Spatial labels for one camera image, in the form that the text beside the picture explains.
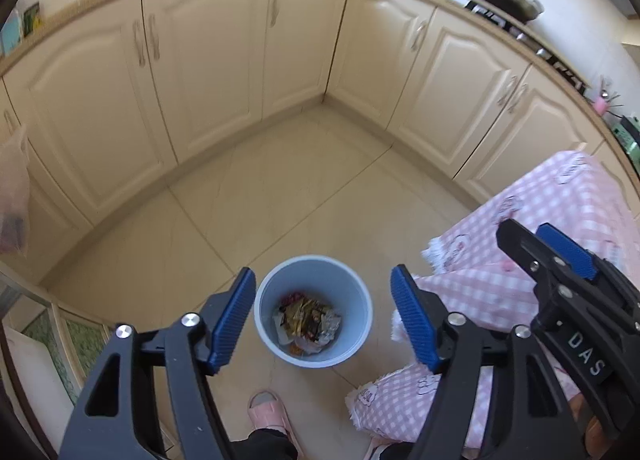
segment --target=foot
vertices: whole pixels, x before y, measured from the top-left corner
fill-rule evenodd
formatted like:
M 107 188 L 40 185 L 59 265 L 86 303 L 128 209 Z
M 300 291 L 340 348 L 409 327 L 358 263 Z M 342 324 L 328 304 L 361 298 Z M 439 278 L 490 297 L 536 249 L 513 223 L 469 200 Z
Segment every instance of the foot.
M 247 409 L 254 429 L 274 429 L 286 435 L 298 450 L 298 458 L 303 457 L 302 448 L 293 433 L 287 410 L 278 396 L 268 390 L 261 390 L 249 400 Z
M 393 443 L 392 440 L 386 438 L 372 438 L 369 448 L 364 455 L 364 460 L 380 460 L 382 452 Z

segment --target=cabinet handle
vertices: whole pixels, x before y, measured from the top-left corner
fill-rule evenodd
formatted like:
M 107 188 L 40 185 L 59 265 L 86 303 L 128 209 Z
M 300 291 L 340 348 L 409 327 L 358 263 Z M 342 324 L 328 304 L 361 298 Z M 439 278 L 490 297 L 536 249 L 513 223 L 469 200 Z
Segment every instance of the cabinet handle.
M 271 0 L 271 26 L 275 26 L 279 12 L 278 0 Z
M 146 64 L 145 59 L 145 47 L 142 44 L 142 38 L 140 37 L 141 29 L 140 29 L 140 20 L 135 20 L 133 22 L 133 42 L 136 45 L 136 50 L 138 51 L 138 64 L 140 68 L 144 68 Z
M 518 107 L 518 104 L 520 103 L 520 101 L 522 100 L 522 98 L 524 97 L 524 94 L 527 93 L 527 90 L 529 89 L 529 86 L 526 84 L 523 84 L 520 89 L 517 91 L 517 95 L 513 100 L 513 103 L 511 103 L 511 106 L 509 106 L 509 114 L 513 115 L 513 113 L 516 111 L 516 108 Z
M 9 115 L 9 110 L 4 111 L 4 120 L 6 121 L 6 125 L 9 128 L 9 134 L 14 134 L 14 122 L 11 120 L 11 115 Z
M 518 83 L 518 78 L 516 76 L 513 76 L 509 81 L 509 84 L 507 86 L 507 89 L 504 92 L 504 95 L 500 99 L 498 99 L 498 106 L 504 106 L 507 103 L 507 100 L 509 99 L 509 97 L 511 97 L 511 94 L 513 93 L 513 89 L 515 88 L 515 85 L 517 83 Z
M 424 31 L 424 28 L 427 26 L 427 22 L 423 21 L 417 29 L 415 29 L 415 37 L 414 37 L 414 42 L 411 44 L 411 50 L 412 52 L 415 52 L 416 50 L 418 50 L 418 46 L 422 43 L 418 43 L 418 40 L 420 39 L 420 34 L 422 33 L 422 31 Z
M 154 48 L 154 59 L 158 61 L 160 59 L 160 39 L 156 32 L 156 15 L 149 15 L 149 36 L 151 36 L 151 45 Z

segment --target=plastic bag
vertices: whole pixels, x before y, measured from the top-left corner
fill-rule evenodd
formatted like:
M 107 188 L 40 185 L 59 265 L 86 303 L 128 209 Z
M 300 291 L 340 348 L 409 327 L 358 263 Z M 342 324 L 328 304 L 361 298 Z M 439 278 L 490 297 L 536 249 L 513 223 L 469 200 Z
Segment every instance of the plastic bag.
M 27 251 L 29 165 L 26 126 L 0 147 L 0 253 Z

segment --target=kitchen cabinet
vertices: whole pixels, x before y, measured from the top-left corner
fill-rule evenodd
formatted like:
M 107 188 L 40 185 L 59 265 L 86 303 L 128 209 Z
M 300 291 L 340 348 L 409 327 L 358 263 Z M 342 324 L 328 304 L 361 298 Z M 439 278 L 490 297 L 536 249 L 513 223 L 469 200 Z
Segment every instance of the kitchen cabinet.
M 386 129 L 435 7 L 347 0 L 328 93 Z
M 622 196 L 625 198 L 626 204 L 628 205 L 632 215 L 634 217 L 640 215 L 640 198 L 638 198 L 638 193 L 636 193 L 631 180 L 626 175 L 625 169 L 618 161 L 613 150 L 607 143 L 603 143 L 596 150 L 593 156 L 600 161 L 605 171 L 609 173 L 612 179 L 620 186 Z
M 269 0 L 263 115 L 326 90 L 345 0 Z
M 262 119 L 269 0 L 143 0 L 164 120 L 180 162 Z
M 582 110 L 532 67 L 454 180 L 485 202 L 556 152 L 592 154 L 602 140 Z
M 3 144 L 18 127 L 18 119 L 2 80 L 0 110 L 0 144 Z M 29 147 L 28 151 L 30 229 L 27 254 L 4 254 L 0 256 L 0 260 L 27 280 L 38 283 L 60 258 L 91 230 L 91 224 L 61 191 L 33 148 Z
M 4 76 L 35 153 L 93 223 L 175 166 L 140 0 L 117 0 L 34 47 Z
M 504 43 L 439 9 L 388 130 L 453 178 L 527 66 Z

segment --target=tiled floor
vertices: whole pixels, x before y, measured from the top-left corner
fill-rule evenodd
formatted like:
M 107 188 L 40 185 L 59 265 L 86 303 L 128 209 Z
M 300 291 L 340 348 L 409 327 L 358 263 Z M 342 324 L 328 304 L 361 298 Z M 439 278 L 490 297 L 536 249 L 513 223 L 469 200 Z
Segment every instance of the tiled floor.
M 429 274 L 420 250 L 468 214 L 397 151 L 325 106 L 284 120 L 194 170 L 143 205 L 69 268 L 52 291 L 138 330 L 166 326 L 249 265 L 260 281 L 282 260 L 326 254 L 354 268 L 374 301 L 369 339 L 349 361 L 302 370 L 274 357 L 252 316 L 232 363 L 210 380 L 229 435 L 250 432 L 249 394 L 284 399 L 309 459 L 362 458 L 369 439 L 344 405 L 353 387 L 411 361 L 392 344 L 388 274 Z M 164 379 L 158 375 L 160 388 Z M 168 420 L 165 396 L 159 400 Z

